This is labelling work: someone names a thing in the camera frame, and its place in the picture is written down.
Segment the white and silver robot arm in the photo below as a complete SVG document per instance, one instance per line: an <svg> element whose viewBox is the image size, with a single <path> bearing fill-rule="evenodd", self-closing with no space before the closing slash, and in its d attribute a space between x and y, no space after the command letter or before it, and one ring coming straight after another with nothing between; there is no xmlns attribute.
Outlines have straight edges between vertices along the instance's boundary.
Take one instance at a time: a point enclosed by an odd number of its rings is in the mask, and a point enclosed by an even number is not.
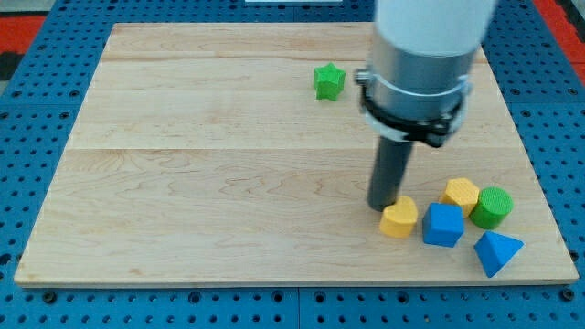
<svg viewBox="0 0 585 329"><path fill-rule="evenodd" d="M361 113L382 137L441 147L461 127L495 0L377 0Z"/></svg>

